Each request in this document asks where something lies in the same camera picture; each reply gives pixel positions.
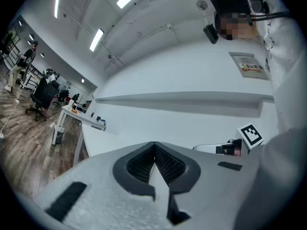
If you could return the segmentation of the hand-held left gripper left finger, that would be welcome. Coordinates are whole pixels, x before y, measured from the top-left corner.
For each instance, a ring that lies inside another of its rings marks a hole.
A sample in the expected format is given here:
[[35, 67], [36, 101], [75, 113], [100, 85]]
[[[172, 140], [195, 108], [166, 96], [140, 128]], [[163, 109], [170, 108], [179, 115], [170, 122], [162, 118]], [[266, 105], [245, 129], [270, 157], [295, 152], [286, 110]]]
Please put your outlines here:
[[36, 205], [51, 229], [168, 230], [166, 214], [154, 202], [148, 184], [132, 177], [120, 159], [141, 145], [92, 156], [53, 180]]

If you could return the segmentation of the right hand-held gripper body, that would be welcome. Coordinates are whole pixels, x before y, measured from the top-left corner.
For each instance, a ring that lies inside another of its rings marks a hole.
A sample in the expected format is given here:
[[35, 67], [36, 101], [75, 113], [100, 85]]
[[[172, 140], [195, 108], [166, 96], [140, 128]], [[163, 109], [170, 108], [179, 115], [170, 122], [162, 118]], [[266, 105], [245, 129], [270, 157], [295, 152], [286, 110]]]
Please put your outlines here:
[[264, 141], [258, 129], [248, 123], [237, 129], [236, 137], [226, 143], [196, 145], [193, 150], [231, 156], [247, 156], [252, 148]]

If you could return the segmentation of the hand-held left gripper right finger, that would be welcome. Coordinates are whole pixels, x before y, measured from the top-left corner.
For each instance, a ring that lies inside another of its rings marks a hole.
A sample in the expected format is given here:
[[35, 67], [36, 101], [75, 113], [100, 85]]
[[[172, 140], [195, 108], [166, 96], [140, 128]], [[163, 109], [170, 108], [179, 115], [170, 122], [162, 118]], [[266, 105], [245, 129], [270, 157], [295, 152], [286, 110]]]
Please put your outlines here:
[[156, 212], [154, 230], [234, 230], [249, 184], [249, 155], [239, 157], [156, 142], [156, 163], [170, 202]]

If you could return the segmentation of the person's right forearm white sleeve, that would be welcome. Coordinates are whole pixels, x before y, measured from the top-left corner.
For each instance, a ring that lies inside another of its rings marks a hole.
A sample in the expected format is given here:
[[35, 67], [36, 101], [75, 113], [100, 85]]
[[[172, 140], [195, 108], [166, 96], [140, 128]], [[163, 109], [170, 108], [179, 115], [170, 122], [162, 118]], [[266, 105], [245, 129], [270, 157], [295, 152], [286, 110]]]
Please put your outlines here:
[[263, 148], [234, 230], [293, 230], [307, 217], [307, 127], [274, 137]]

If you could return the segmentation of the person's white shirt torso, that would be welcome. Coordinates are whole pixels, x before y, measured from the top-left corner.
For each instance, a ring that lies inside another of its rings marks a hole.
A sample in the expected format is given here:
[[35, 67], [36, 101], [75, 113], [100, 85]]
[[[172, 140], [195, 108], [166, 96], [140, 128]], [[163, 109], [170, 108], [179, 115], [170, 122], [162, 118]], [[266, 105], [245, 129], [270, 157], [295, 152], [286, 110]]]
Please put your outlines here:
[[307, 126], [307, 39], [293, 18], [254, 22], [251, 38], [266, 49], [279, 133]]

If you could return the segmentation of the white table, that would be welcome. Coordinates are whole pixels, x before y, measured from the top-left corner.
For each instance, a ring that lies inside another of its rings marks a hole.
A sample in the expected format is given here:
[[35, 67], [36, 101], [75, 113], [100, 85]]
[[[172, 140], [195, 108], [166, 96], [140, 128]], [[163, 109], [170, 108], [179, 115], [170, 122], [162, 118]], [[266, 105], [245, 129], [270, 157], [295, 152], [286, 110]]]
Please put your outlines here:
[[106, 129], [105, 125], [98, 123], [95, 119], [88, 117], [88, 115], [86, 115], [84, 113], [80, 113], [80, 112], [74, 113], [74, 112], [71, 111], [71, 108], [68, 105], [65, 105], [61, 108], [61, 113], [59, 115], [58, 121], [54, 126], [54, 134], [53, 134], [53, 138], [52, 138], [52, 145], [56, 144], [57, 133], [59, 132], [60, 128], [63, 127], [64, 121], [65, 121], [65, 118], [66, 118], [67, 115], [81, 121], [82, 124], [86, 124], [86, 125], [91, 126], [91, 127], [96, 127], [96, 128], [101, 129], [103, 131], [105, 131], [105, 129]]

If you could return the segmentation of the black office chair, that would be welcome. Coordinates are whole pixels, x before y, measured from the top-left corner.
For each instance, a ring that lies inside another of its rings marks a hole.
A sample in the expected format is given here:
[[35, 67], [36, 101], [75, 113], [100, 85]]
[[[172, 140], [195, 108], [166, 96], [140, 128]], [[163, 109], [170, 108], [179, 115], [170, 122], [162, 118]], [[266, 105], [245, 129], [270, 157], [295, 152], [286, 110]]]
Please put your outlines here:
[[45, 78], [42, 78], [37, 85], [35, 92], [30, 94], [30, 98], [34, 103], [34, 107], [29, 107], [25, 110], [25, 113], [35, 112], [35, 121], [38, 120], [38, 115], [44, 118], [44, 121], [47, 120], [46, 116], [43, 113], [44, 110], [48, 110], [53, 98], [59, 93], [60, 84], [53, 80], [47, 83]]

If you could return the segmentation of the white metal cart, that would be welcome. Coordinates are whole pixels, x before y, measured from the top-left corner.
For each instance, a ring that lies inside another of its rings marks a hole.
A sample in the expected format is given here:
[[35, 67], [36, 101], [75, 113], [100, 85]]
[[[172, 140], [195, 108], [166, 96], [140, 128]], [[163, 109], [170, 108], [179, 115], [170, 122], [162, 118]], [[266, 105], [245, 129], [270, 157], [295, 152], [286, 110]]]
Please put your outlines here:
[[25, 81], [22, 81], [20, 84], [20, 87], [22, 89], [28, 89], [31, 91], [34, 91], [39, 84], [41, 78], [32, 72], [27, 72]]

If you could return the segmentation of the black metal railing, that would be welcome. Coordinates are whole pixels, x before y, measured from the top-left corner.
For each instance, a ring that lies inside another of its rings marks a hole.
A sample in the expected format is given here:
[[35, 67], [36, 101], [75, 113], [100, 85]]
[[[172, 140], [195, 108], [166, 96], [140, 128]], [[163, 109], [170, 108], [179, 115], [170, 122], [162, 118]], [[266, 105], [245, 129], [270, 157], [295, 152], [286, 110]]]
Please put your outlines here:
[[[8, 54], [4, 54], [2, 56], [2, 59], [8, 71], [10, 71], [19, 60], [18, 54], [20, 53], [20, 50], [18, 49], [18, 47], [16, 46], [16, 44], [13, 42], [12, 39], [10, 39], [10, 41], [6, 45], [6, 50], [8, 51]], [[38, 77], [39, 79], [43, 77], [43, 74], [36, 67], [34, 67], [33, 64], [30, 63], [27, 65], [26, 68], [24, 68], [24, 71], [26, 72], [26, 74], [32, 73], [34, 76]]]

